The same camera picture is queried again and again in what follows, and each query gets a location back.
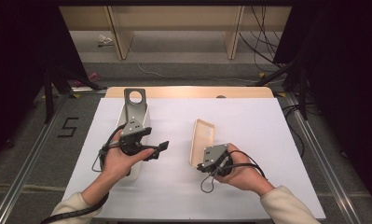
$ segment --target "person's left hand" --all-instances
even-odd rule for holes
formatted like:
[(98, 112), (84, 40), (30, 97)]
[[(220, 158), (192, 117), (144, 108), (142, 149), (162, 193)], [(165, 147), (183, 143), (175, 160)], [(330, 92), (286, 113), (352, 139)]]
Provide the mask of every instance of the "person's left hand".
[[(122, 130), (119, 130), (112, 141), (119, 140)], [(114, 181), (122, 179), (130, 171), (131, 167), (138, 161), (142, 161), (154, 153), (154, 149), (142, 150), (136, 155), (128, 156), (121, 148), (113, 147), (107, 152), (104, 160), (103, 173), (114, 178)]]

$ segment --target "sleeve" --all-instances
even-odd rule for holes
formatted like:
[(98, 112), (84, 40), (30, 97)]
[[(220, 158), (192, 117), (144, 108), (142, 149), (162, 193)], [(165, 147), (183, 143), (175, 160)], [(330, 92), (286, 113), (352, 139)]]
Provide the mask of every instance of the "sleeve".
[[(52, 211), (52, 216), (58, 215), (61, 213), (68, 213), (68, 212), (74, 212), (77, 210), (81, 210), (84, 208), (90, 207), (86, 202), (84, 201), (83, 197), (81, 196), (81, 193), (75, 193), (73, 194), (69, 199), (64, 200), (55, 206), (54, 210)], [(102, 208), (86, 214), (81, 217), (71, 217), (67, 219), (58, 220), (56, 222), (53, 222), (55, 224), (87, 224), (90, 223), (92, 218), (98, 215), (102, 211)]]
[(276, 224), (319, 223), (309, 208), (284, 186), (263, 195), (261, 204)]

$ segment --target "circular hole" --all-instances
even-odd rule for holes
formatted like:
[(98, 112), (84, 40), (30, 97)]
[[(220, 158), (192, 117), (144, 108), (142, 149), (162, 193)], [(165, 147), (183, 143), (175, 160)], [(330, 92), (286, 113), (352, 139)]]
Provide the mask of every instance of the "circular hole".
[(142, 94), (138, 91), (132, 91), (130, 93), (130, 101), (133, 103), (133, 104), (140, 104), (143, 100), (143, 97), (142, 97)]

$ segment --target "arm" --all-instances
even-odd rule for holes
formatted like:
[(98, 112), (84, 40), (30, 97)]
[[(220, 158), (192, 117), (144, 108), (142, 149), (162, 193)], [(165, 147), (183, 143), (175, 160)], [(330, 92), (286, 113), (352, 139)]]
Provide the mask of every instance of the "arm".
[[(239, 150), (232, 144), (228, 152)], [(232, 153), (234, 163), (250, 163), (241, 153)], [(226, 183), (242, 190), (250, 190), (261, 198), (261, 204), (276, 224), (319, 223), (307, 206), (297, 199), (289, 189), (273, 187), (255, 168), (244, 166), (234, 168), (229, 175), (215, 176), (220, 183)]]
[[(121, 131), (119, 130), (115, 134), (113, 141), (119, 140)], [(103, 171), (99, 176), (82, 192), (75, 193), (69, 199), (60, 202), (51, 215), (88, 208), (98, 203), (120, 179), (127, 175), (136, 162), (144, 160), (153, 152), (153, 149), (146, 149), (134, 156), (127, 156), (119, 147), (110, 148), (104, 162)], [(67, 218), (55, 223), (90, 223), (91, 219), (99, 214), (100, 210), (83, 217)]]

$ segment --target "white tabletop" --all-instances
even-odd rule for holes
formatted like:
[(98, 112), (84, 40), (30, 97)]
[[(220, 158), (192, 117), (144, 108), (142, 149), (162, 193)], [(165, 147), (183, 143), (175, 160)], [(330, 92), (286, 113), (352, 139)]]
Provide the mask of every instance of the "white tabletop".
[[(274, 98), (147, 99), (153, 131), (147, 144), (170, 141), (158, 160), (143, 162), (139, 177), (117, 184), (97, 218), (139, 221), (259, 220), (269, 216), (259, 197), (214, 181), (204, 193), (207, 176), (189, 165), (196, 119), (215, 125), (215, 145), (231, 142), (249, 154), (274, 185), (285, 185), (318, 219), (324, 219), (295, 142)], [(98, 150), (116, 128), (124, 100), (102, 99), (73, 175), (63, 196), (83, 190), (98, 175), (90, 167)], [(211, 187), (205, 182), (206, 189)]]

